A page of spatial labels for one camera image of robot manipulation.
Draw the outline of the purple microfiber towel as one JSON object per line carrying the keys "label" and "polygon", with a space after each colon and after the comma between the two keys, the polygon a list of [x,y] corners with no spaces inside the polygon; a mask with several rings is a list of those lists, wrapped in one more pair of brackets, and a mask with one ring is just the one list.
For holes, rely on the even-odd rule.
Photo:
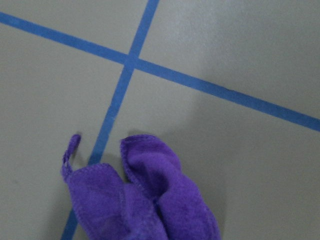
{"label": "purple microfiber towel", "polygon": [[120,143],[128,182],[107,163],[73,170],[75,134],[62,158],[75,217],[91,240],[219,240],[217,220],[179,158],[158,137],[132,135]]}

